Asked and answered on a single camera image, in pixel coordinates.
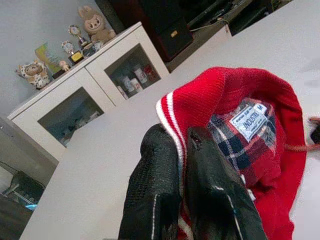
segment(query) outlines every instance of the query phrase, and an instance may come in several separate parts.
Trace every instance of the white cabinet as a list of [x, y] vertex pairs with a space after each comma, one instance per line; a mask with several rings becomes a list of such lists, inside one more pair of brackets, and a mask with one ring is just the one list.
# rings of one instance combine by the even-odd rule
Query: white cabinet
[[[144, 80], [133, 72], [137, 64], [140, 73], [146, 72]], [[131, 97], [168, 74], [139, 22], [41, 89], [8, 119], [60, 161], [75, 130], [126, 100], [119, 91], [125, 88], [120, 75], [127, 75], [132, 87], [141, 87], [127, 92]]]
[[[153, 77], [149, 77], [145, 83], [142, 83], [144, 81], [139, 81], [139, 78], [134, 73], [136, 65], [139, 65], [142, 71], [149, 68]], [[145, 89], [169, 74], [142, 26], [101, 54], [85, 68], [116, 106], [126, 100], [117, 88], [118, 86], [125, 91], [129, 98], [138, 94], [137, 90], [128, 91], [121, 78], [136, 78], [142, 88]]]
[[91, 116], [102, 115], [113, 107], [83, 68], [12, 121], [59, 161], [68, 137], [76, 128], [88, 122]]

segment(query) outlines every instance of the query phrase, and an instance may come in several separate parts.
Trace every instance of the glass cabinet door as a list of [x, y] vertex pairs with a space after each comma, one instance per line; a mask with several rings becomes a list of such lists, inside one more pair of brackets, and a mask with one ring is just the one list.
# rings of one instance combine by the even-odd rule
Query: glass cabinet door
[[73, 133], [114, 107], [83, 68], [12, 121], [60, 161]]
[[87, 91], [81, 87], [43, 116], [38, 123], [66, 147], [77, 129], [103, 113]]
[[140, 44], [106, 67], [104, 72], [125, 99], [160, 80], [159, 74]]

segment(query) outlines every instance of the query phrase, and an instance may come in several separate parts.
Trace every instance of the plush bunny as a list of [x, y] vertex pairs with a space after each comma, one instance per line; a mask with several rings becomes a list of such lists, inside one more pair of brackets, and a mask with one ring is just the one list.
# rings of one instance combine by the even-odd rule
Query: plush bunny
[[93, 43], [101, 41], [105, 44], [116, 36], [113, 29], [106, 28], [105, 18], [96, 10], [89, 6], [83, 6], [78, 8], [78, 13], [84, 20], [84, 30], [91, 35]]

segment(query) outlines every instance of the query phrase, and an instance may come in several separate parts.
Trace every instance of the plaid lining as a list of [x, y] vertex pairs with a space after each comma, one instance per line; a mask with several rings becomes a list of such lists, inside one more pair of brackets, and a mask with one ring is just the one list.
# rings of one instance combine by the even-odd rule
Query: plaid lining
[[[244, 136], [229, 121], [247, 106], [253, 107], [255, 104], [262, 104], [266, 107], [264, 115], [267, 121], [247, 142]], [[213, 115], [207, 128], [233, 167], [245, 175], [247, 187], [250, 187], [262, 177], [262, 175], [256, 174], [253, 164], [260, 165], [256, 161], [261, 162], [266, 157], [274, 158], [275, 156], [275, 125], [275, 111], [271, 104], [252, 98], [244, 98], [234, 111], [224, 115]]]

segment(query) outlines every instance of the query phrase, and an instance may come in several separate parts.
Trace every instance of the red knit beanie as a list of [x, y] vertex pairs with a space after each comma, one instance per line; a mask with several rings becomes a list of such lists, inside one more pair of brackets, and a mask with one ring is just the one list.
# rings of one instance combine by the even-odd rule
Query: red knit beanie
[[[250, 188], [256, 197], [254, 204], [267, 237], [270, 240], [289, 240], [294, 229], [289, 211], [302, 179], [306, 152], [292, 152], [284, 146], [305, 144], [302, 110], [292, 87], [266, 70], [210, 68], [158, 101], [157, 114], [174, 139], [178, 152], [180, 194], [184, 196], [188, 128], [206, 127], [212, 115], [234, 111], [246, 97], [267, 102], [275, 111], [274, 158], [262, 158], [252, 168], [254, 174], [259, 173], [259, 179]], [[253, 173], [247, 171], [243, 174], [247, 178]], [[188, 206], [183, 200], [178, 220], [180, 239], [193, 239], [191, 224]]]

